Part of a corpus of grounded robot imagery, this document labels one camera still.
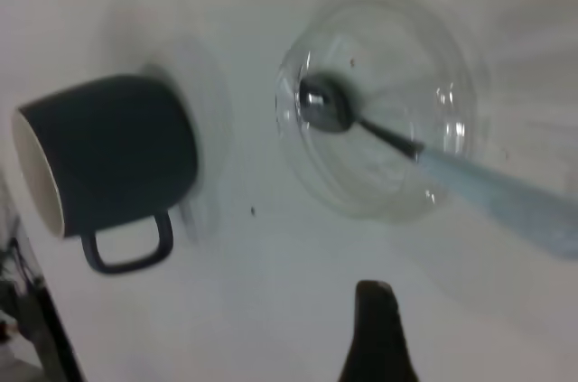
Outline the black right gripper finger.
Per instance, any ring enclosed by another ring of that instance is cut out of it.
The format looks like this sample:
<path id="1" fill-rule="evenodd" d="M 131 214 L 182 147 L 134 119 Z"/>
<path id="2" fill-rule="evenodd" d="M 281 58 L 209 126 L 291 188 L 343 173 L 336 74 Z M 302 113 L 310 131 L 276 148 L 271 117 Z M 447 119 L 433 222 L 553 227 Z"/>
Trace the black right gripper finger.
<path id="1" fill-rule="evenodd" d="M 362 280 L 355 291 L 352 342 L 340 381 L 417 381 L 390 284 Z"/>

